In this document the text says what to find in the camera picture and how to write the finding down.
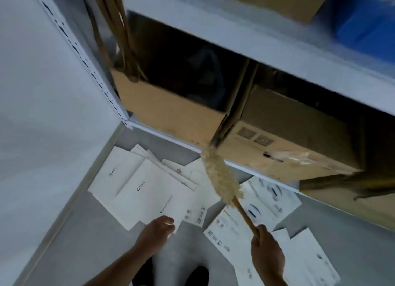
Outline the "fluffy duster with wooden handle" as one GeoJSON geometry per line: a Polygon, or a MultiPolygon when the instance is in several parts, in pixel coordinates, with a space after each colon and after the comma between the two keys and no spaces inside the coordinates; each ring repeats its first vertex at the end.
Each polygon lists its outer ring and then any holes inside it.
{"type": "Polygon", "coordinates": [[[260,238],[259,229],[253,224],[240,204],[239,200],[244,198],[244,193],[241,190],[240,184],[234,178],[223,157],[218,154],[217,148],[210,144],[202,150],[200,156],[208,178],[217,195],[226,205],[236,208],[253,235],[260,238]]]}

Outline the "person's right forearm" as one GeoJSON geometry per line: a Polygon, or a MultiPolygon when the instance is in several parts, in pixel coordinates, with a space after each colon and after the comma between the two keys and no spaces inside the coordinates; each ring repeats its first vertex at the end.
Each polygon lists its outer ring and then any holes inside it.
{"type": "Polygon", "coordinates": [[[288,286],[282,275],[275,272],[266,273],[264,280],[265,286],[288,286]]]}

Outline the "person's right black shoe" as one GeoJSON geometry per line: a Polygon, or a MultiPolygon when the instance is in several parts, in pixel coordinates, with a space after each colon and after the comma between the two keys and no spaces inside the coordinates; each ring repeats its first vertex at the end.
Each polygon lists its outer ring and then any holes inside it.
{"type": "Polygon", "coordinates": [[[197,266],[187,278],[184,286],[208,286],[209,270],[203,266],[197,266]]]}

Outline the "person's left forearm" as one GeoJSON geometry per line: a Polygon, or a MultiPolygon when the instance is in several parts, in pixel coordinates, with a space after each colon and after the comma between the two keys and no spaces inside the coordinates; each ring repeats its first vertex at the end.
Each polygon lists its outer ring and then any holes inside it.
{"type": "Polygon", "coordinates": [[[152,255],[133,247],[97,276],[82,286],[129,286],[138,271],[152,255]]]}

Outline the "low brown cardboard box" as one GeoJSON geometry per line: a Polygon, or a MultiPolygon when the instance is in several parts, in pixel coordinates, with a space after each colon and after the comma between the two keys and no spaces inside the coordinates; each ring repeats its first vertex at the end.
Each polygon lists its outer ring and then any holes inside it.
{"type": "Polygon", "coordinates": [[[301,180],[299,190],[321,203],[395,232],[395,169],[301,180]]]}

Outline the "person's left hand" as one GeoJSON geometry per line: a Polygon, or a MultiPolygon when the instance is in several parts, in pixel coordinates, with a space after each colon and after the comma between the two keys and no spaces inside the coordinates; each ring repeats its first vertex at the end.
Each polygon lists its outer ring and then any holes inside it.
{"type": "Polygon", "coordinates": [[[152,220],[141,231],[138,236],[134,248],[139,257],[148,260],[150,257],[158,253],[166,244],[168,237],[160,237],[154,233],[154,224],[152,220]]]}

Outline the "person's black shoe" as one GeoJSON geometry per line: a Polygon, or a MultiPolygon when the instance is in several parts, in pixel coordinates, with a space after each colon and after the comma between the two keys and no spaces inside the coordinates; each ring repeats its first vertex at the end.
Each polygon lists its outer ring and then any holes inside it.
{"type": "Polygon", "coordinates": [[[154,266],[150,257],[132,279],[132,286],[154,286],[154,266]]]}
{"type": "Polygon", "coordinates": [[[203,266],[197,266],[187,278],[184,286],[208,286],[209,270],[203,266]]]}

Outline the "person's left black shoe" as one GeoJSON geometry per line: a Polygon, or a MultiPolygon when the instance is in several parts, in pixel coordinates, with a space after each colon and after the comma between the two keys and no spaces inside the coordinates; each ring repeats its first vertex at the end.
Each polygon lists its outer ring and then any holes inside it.
{"type": "Polygon", "coordinates": [[[154,266],[150,257],[132,279],[132,286],[154,286],[154,266]]]}

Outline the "bundle of brown strips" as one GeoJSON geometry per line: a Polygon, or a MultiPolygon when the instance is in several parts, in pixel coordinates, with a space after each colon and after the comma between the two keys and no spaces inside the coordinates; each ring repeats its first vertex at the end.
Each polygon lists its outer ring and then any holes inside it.
{"type": "Polygon", "coordinates": [[[83,0],[86,7],[93,35],[99,51],[106,65],[124,74],[131,82],[138,83],[141,80],[148,81],[146,74],[141,69],[137,55],[137,44],[132,36],[130,25],[127,21],[124,4],[122,0],[94,0],[101,15],[105,19],[119,48],[114,59],[109,55],[105,43],[101,37],[98,23],[88,0],[83,0]]]}

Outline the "grey metal shelf rack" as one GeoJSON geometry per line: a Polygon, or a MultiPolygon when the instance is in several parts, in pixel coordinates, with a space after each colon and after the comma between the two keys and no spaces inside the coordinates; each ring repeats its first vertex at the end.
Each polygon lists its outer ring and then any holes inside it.
{"type": "MultiPolygon", "coordinates": [[[[96,87],[123,124],[166,139],[191,151],[189,142],[142,124],[128,116],[88,50],[66,0],[38,0],[60,34],[70,41],[96,87]]],[[[267,9],[235,0],[123,0],[127,9],[211,43],[268,64],[323,88],[395,116],[395,65],[358,54],[329,35],[323,13],[312,24],[300,24],[267,9]]]]}

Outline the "person's right hand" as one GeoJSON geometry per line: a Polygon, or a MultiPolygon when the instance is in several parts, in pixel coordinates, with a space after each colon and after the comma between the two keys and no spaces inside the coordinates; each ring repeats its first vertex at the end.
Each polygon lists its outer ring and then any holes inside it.
{"type": "Polygon", "coordinates": [[[250,249],[252,262],[260,279],[264,282],[265,274],[275,272],[284,274],[285,256],[278,242],[273,249],[250,249]]]}

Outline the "open brown cardboard box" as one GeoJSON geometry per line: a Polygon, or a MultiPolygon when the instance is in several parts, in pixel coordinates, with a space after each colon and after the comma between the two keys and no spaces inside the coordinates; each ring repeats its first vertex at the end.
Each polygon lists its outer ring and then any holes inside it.
{"type": "Polygon", "coordinates": [[[250,59],[153,19],[128,12],[145,77],[111,70],[124,108],[144,125],[200,147],[224,125],[250,59]]]}

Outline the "blue plastic bin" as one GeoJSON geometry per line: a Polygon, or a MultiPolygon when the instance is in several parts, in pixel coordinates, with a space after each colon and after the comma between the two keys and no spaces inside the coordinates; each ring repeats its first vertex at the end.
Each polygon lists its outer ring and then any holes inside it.
{"type": "Polygon", "coordinates": [[[395,64],[395,0],[327,0],[324,6],[338,43],[395,64]]]}

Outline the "pile of white flat boxes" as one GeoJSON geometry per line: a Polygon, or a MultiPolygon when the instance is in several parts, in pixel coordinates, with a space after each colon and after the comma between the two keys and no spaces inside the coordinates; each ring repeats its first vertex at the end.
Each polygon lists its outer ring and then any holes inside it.
{"type": "MultiPolygon", "coordinates": [[[[242,183],[239,202],[254,226],[265,225],[284,252],[289,286],[335,286],[341,279],[309,228],[289,237],[276,226],[302,202],[293,191],[252,177],[242,183]]],[[[220,201],[201,158],[182,166],[160,162],[139,144],[131,151],[114,147],[88,191],[126,229],[165,215],[200,228],[208,208],[220,201]]],[[[253,233],[236,208],[223,207],[204,235],[234,267],[239,286],[264,286],[250,256],[253,233]]]]}

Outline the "closed taped cardboard box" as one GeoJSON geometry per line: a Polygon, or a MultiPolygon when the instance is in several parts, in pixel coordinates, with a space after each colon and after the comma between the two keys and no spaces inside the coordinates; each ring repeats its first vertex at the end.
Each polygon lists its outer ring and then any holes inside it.
{"type": "Polygon", "coordinates": [[[343,121],[274,91],[245,87],[218,154],[281,182],[363,170],[343,121]]]}

